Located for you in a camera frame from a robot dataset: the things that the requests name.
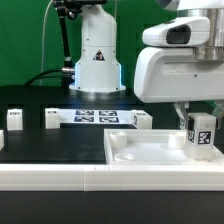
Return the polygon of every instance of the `black table surface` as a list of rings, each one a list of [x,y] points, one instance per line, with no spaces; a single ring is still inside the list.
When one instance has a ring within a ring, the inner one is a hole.
[[[104,128],[77,125],[45,130],[47,107],[95,110],[145,110],[154,128],[178,128],[173,104],[146,105],[134,96],[109,101],[77,99],[59,87],[0,87],[0,125],[7,109],[22,108],[24,131],[10,133],[1,163],[105,164]],[[204,103],[194,110],[209,111]],[[222,137],[217,140],[222,144]],[[0,192],[0,223],[209,223],[224,222],[223,192]]]

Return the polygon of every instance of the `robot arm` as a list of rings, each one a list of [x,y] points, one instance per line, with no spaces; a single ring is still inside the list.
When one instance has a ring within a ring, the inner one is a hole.
[[[156,1],[165,9],[177,3]],[[224,115],[224,1],[180,0],[177,11],[180,17],[144,31],[143,42],[151,46],[139,55],[135,94],[146,103],[180,102],[175,105],[178,114],[183,114],[184,102],[218,100],[221,103],[213,114],[220,121]]]

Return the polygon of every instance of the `white cube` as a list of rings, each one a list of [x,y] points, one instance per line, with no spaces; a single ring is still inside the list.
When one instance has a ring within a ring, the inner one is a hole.
[[[4,147],[4,132],[0,130],[0,150]]]
[[[207,113],[189,113],[194,119],[193,130],[188,131],[188,153],[194,159],[210,159],[215,138],[216,117]]]
[[[23,130],[23,111],[22,109],[11,109],[7,112],[7,130]]]
[[[152,129],[153,118],[143,110],[132,110],[131,120],[137,129]]]
[[[58,108],[45,109],[45,128],[46,129],[60,128],[60,116]]]

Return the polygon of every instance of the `green backdrop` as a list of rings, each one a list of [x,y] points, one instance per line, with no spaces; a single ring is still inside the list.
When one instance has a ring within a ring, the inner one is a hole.
[[[1,0],[0,15],[0,85],[23,84],[40,73],[41,36],[44,13],[49,0]],[[114,14],[114,1],[104,9]],[[122,83],[133,87],[137,56],[144,48],[142,32],[145,28],[175,17],[175,13],[161,9],[154,0],[118,0],[117,59],[122,64]],[[81,51],[81,18],[68,21],[68,35],[73,61]],[[50,8],[47,20],[45,70],[63,65],[63,50],[57,13]],[[59,85],[48,80],[43,85]]]

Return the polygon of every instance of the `warning triangle label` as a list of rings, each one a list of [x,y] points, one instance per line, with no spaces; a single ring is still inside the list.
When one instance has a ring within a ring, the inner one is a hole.
[[[94,61],[105,61],[103,53],[101,52],[101,50],[99,50],[95,57],[93,58]]]

